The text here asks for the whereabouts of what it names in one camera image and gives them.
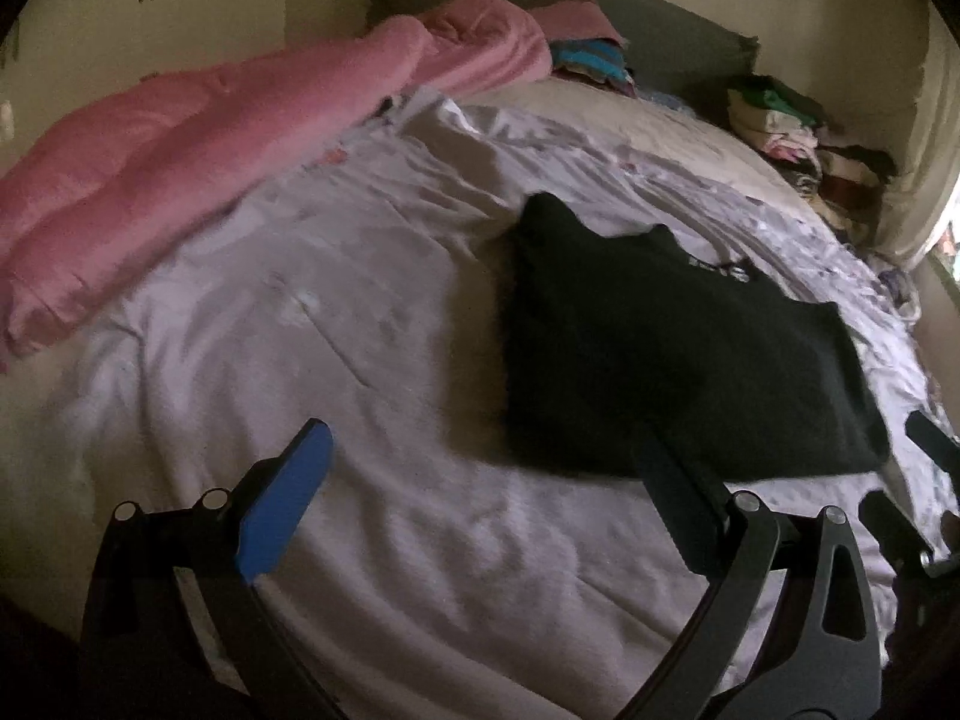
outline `pink blanket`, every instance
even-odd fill
[[[549,71],[532,16],[455,0],[358,40],[159,76],[70,114],[0,178],[0,352],[66,337],[250,186],[319,155],[388,95],[419,84],[467,94]]]

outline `metal screw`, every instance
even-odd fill
[[[200,502],[203,503],[205,509],[216,512],[217,509],[222,509],[224,506],[227,506],[229,498],[230,496],[227,490],[216,488],[216,490],[208,490],[204,493],[203,498],[200,498]]]
[[[834,525],[843,525],[847,521],[847,515],[838,506],[827,506],[824,514]]]
[[[736,493],[733,496],[733,503],[736,503],[736,507],[741,512],[760,511],[760,498],[757,498],[753,493]]]
[[[133,514],[136,514],[136,503],[133,503],[133,501],[124,501],[113,510],[113,519],[118,522],[126,522],[133,517]]]

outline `curtain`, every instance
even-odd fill
[[[960,45],[933,3],[923,89],[901,176],[886,191],[875,248],[912,271],[936,244],[960,196]]]

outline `black t-shirt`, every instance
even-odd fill
[[[730,481],[887,460],[835,304],[792,300],[749,261],[703,263],[664,226],[603,238],[552,194],[512,240],[508,425],[556,469],[635,475],[641,424]]]

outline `white wardrobe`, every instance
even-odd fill
[[[280,49],[284,3],[30,0],[0,47],[0,103],[13,113],[0,175],[61,116],[143,76]]]

